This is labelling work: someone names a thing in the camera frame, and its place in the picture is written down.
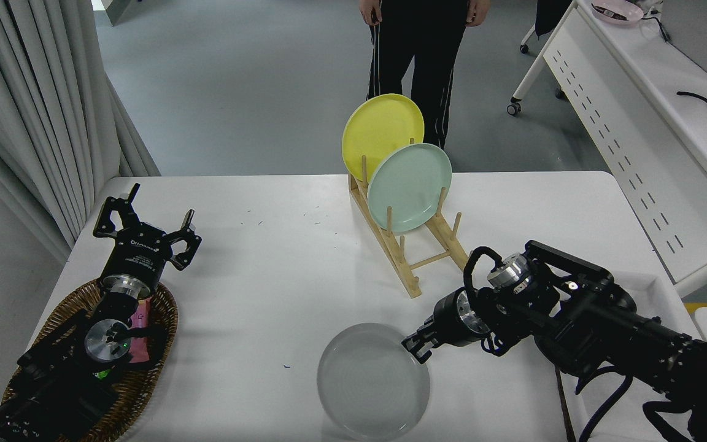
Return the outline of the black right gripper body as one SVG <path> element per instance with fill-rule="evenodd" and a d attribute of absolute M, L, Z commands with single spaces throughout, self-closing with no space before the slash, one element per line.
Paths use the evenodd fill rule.
<path fill-rule="evenodd" d="M 472 307 L 466 289 L 457 289 L 434 307 L 434 347 L 464 347 L 483 339 L 483 321 Z"/>

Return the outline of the person's right hand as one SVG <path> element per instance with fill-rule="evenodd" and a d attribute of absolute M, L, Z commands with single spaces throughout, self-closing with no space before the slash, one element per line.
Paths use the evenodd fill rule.
<path fill-rule="evenodd" d="M 358 2 L 358 8 L 366 25 L 376 27 L 382 23 L 381 1 L 361 0 Z"/>

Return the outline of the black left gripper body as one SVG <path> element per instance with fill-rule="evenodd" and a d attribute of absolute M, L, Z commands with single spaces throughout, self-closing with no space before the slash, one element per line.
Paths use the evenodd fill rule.
<path fill-rule="evenodd" d="M 113 277 L 137 279 L 149 289 L 157 288 L 166 262 L 173 252 L 165 241 L 166 232 L 155 227 L 121 229 L 103 269 L 103 280 Z"/>

